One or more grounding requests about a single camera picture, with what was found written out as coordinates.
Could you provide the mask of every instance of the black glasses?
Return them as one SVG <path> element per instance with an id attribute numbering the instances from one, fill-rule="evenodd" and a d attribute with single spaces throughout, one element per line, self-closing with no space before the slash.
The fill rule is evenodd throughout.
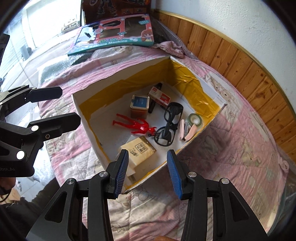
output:
<path id="1" fill-rule="evenodd" d="M 183 109 L 183 105 L 176 102 L 171 102 L 168 105 L 164 115 L 167 124 L 166 126 L 159 128 L 154 135 L 154 141 L 158 145 L 170 146 L 173 143 L 183 114 Z"/>

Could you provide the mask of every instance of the red action figure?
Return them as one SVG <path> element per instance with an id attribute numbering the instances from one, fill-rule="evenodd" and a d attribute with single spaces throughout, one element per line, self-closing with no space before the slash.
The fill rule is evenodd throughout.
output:
<path id="1" fill-rule="evenodd" d="M 143 124 L 135 121 L 135 120 L 132 120 L 130 118 L 128 118 L 127 116 L 125 115 L 120 115 L 120 114 L 116 114 L 117 116 L 129 121 L 130 123 L 132 123 L 132 125 L 127 125 L 127 124 L 124 124 L 124 123 L 121 123 L 121 122 L 118 122 L 118 121 L 113 121 L 113 125 L 115 124 L 118 124 L 118 125 L 121 125 L 121 126 L 124 126 L 126 128 L 129 128 L 129 129 L 136 129 L 138 131 L 132 131 L 132 134 L 146 134 L 147 132 L 150 132 L 151 135 L 154 135 L 155 134 L 155 129 L 156 127 L 152 127 L 152 128 L 149 128 L 149 124 L 147 123 L 147 121 L 143 120 L 143 119 L 137 119 L 139 121 L 142 121 Z"/>

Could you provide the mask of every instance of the wooden wall panel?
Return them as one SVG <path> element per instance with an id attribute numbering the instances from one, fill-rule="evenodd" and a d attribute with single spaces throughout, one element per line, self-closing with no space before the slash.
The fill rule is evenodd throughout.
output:
<path id="1" fill-rule="evenodd" d="M 187 22 L 185 20 L 180 21 L 177 36 L 183 41 L 185 45 L 188 44 L 192 28 L 193 23 Z"/>
<path id="2" fill-rule="evenodd" d="M 207 34 L 207 30 L 198 26 L 194 25 L 192 28 L 191 35 L 189 37 L 189 41 L 187 44 L 187 48 L 191 51 L 195 56 L 198 56 L 200 53 L 200 49 L 202 44 L 205 40 L 205 36 Z"/>
<path id="3" fill-rule="evenodd" d="M 215 57 L 215 54 L 219 48 L 221 41 L 221 37 L 208 31 L 205 36 L 203 45 L 200 49 L 200 52 L 198 54 L 198 58 L 202 62 L 210 65 Z"/>
<path id="4" fill-rule="evenodd" d="M 230 65 L 236 52 L 236 47 L 227 42 L 225 39 L 222 39 L 210 66 L 223 75 Z"/>
<path id="5" fill-rule="evenodd" d="M 271 120 L 280 110 L 286 106 L 286 102 L 278 91 L 257 111 L 264 123 Z"/>
<path id="6" fill-rule="evenodd" d="M 177 34 L 179 29 L 180 19 L 176 17 L 169 16 L 168 17 L 168 28 Z"/>
<path id="7" fill-rule="evenodd" d="M 259 110 L 277 91 L 273 82 L 265 77 L 258 87 L 247 98 L 255 110 Z"/>
<path id="8" fill-rule="evenodd" d="M 162 13 L 159 13 L 159 12 L 155 12 L 154 17 L 156 19 L 158 19 L 160 22 L 162 22 L 165 26 L 168 25 L 168 18 L 169 18 L 168 15 L 162 14 Z"/>
<path id="9" fill-rule="evenodd" d="M 258 65 L 252 62 L 247 72 L 235 87 L 243 95 L 243 97 L 248 99 L 252 92 L 263 81 L 265 76 L 266 75 L 264 71 Z"/>
<path id="10" fill-rule="evenodd" d="M 282 144 L 296 135 L 296 122 L 293 120 L 286 125 L 281 131 L 274 134 L 277 143 Z"/>
<path id="11" fill-rule="evenodd" d="M 291 110 L 288 106 L 285 106 L 280 110 L 271 120 L 266 122 L 266 126 L 270 132 L 274 135 L 281 131 L 286 125 L 294 120 Z"/>
<path id="12" fill-rule="evenodd" d="M 296 162 L 295 114 L 264 70 L 222 35 L 167 14 L 155 12 L 154 16 L 176 33 L 194 55 L 237 88 L 266 123 L 276 143 Z"/>
<path id="13" fill-rule="evenodd" d="M 251 63 L 252 60 L 245 53 L 238 50 L 223 76 L 233 86 L 236 86 L 250 67 Z"/>

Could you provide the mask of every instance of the pink bedsheet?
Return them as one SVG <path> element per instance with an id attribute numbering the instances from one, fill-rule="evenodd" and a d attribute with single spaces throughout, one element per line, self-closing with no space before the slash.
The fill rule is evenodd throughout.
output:
<path id="1" fill-rule="evenodd" d="M 170 53 L 174 53 L 170 46 L 166 45 Z M 64 94 L 59 100 L 39 103 L 40 115 L 45 118 L 74 112 L 71 98 L 74 92 L 128 66 L 167 55 L 160 49 L 135 46 L 98 50 L 88 62 L 69 68 L 43 85 L 59 85 Z M 213 86 L 228 105 L 179 158 L 189 165 L 191 171 L 204 178 L 229 178 L 268 231 L 284 189 L 289 169 L 287 162 L 280 157 L 275 141 L 261 118 L 224 77 L 200 61 L 188 57 L 180 61 Z M 82 126 L 47 141 L 46 148 L 60 184 L 70 177 L 78 181 L 91 178 L 103 170 Z M 120 195 L 117 200 L 109 200 L 108 205 L 115 240 L 148 241 L 158 235 L 181 238 L 187 202 L 179 201 L 174 194 L 167 168 L 130 193 Z M 86 205 L 83 214 L 86 222 Z M 209 240 L 212 227 L 209 199 Z"/>

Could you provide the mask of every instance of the green tape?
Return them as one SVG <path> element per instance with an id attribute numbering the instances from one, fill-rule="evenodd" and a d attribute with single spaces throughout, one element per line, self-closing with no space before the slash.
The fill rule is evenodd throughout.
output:
<path id="1" fill-rule="evenodd" d="M 202 118 L 198 114 L 192 113 L 188 116 L 188 123 L 191 126 L 200 126 L 202 124 Z"/>

